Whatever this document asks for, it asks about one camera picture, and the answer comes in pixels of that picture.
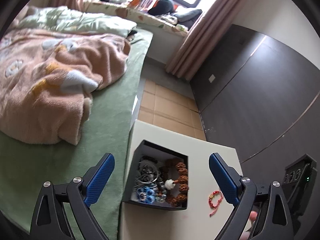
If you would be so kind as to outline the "operator hand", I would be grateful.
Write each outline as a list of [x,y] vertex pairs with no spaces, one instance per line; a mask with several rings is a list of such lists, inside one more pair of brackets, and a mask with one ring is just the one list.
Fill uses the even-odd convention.
[[[251,223],[251,226],[253,226],[253,223],[255,222],[256,218],[257,218],[258,213],[256,211],[251,211],[250,215],[249,215],[249,221]],[[243,232],[241,237],[239,238],[240,240],[248,240],[250,233],[251,233],[251,229],[248,229],[247,231]]]

